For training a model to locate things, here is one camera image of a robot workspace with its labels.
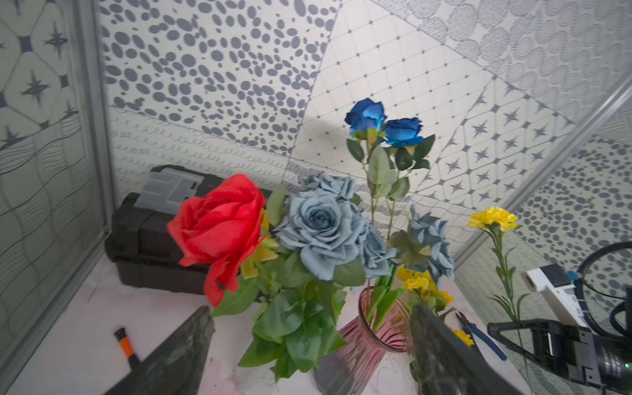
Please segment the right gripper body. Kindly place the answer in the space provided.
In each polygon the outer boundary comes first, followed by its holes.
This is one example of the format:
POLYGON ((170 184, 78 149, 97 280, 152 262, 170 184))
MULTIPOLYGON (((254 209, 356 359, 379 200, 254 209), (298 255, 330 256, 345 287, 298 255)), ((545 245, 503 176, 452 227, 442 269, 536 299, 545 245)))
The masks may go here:
POLYGON ((592 333, 587 329, 549 325, 531 329, 533 362, 572 383, 602 388, 592 333))

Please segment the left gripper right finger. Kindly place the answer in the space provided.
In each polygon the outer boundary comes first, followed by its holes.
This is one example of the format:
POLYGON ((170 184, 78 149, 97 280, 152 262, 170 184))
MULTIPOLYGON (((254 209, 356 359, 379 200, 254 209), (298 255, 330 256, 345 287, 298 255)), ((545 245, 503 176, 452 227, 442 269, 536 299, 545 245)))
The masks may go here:
POLYGON ((421 394, 518 394, 423 304, 410 320, 415 377, 421 394))

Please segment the yellow poppy flower stem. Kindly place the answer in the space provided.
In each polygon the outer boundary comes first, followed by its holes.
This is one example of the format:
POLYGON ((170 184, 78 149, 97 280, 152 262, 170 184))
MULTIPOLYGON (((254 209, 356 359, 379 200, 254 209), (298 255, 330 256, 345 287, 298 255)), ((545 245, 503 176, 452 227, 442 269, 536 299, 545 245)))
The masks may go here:
POLYGON ((419 304, 426 306, 441 319, 455 311, 452 306, 454 298, 438 288, 428 271, 420 273, 401 266, 397 276, 403 282, 406 306, 410 313, 419 304))

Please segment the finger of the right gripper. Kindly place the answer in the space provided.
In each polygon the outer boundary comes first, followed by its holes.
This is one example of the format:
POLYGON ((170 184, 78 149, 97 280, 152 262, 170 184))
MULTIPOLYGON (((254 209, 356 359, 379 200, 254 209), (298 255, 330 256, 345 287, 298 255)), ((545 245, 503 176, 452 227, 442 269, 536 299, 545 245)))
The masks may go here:
POLYGON ((556 357, 551 355, 551 336, 548 332, 532 332, 533 350, 531 352, 518 343, 512 342, 502 332, 489 331, 488 334, 512 352, 524 357, 527 361, 533 362, 545 370, 554 370, 556 368, 556 357))
POLYGON ((535 332, 563 333, 564 324, 550 319, 528 319, 525 321, 492 323, 487 325, 487 333, 492 336, 499 336, 502 332, 511 330, 531 330, 535 332))

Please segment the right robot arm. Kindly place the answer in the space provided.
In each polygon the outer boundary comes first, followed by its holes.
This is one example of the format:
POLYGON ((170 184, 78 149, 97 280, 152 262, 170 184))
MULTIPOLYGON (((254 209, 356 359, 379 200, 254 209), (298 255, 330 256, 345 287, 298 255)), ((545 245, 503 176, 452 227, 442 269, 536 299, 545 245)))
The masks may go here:
POLYGON ((488 334, 563 380, 603 394, 629 394, 631 287, 600 291, 588 275, 597 261, 630 249, 629 241, 616 242, 591 253, 576 271, 551 264, 523 273, 527 288, 540 294, 556 317, 488 324, 488 334))

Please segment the double sunflower stem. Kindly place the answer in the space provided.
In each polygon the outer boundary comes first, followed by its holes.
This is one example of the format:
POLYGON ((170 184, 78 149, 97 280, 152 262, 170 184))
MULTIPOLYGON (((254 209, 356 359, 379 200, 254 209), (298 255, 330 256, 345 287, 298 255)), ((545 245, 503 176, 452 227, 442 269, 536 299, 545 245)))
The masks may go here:
POLYGON ((472 347, 475 345, 474 340, 472 339, 472 335, 463 331, 463 330, 457 330, 457 329, 451 329, 451 331, 462 341, 464 342, 468 347, 472 347))

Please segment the yellow carnation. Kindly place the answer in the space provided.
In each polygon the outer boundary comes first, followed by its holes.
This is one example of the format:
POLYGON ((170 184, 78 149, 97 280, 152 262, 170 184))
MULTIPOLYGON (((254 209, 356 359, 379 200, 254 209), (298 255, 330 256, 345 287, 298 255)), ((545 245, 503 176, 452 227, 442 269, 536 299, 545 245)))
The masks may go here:
POLYGON ((509 264, 509 254, 514 248, 506 250, 504 235, 518 227, 518 217, 501 207, 490 207, 485 211, 474 213, 467 224, 470 228, 483 230, 490 236, 493 246, 490 248, 498 260, 495 272, 501 281, 505 294, 493 294, 495 301, 513 322, 521 320, 521 304, 528 296, 516 297, 514 291, 514 275, 516 268, 509 264))

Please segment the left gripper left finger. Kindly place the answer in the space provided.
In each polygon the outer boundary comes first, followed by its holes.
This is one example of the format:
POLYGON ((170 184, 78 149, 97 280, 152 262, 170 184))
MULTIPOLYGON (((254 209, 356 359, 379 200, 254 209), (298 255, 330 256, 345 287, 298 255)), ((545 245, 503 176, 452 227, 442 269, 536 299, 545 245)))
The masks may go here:
POLYGON ((198 308, 107 393, 196 395, 214 332, 212 312, 198 308))

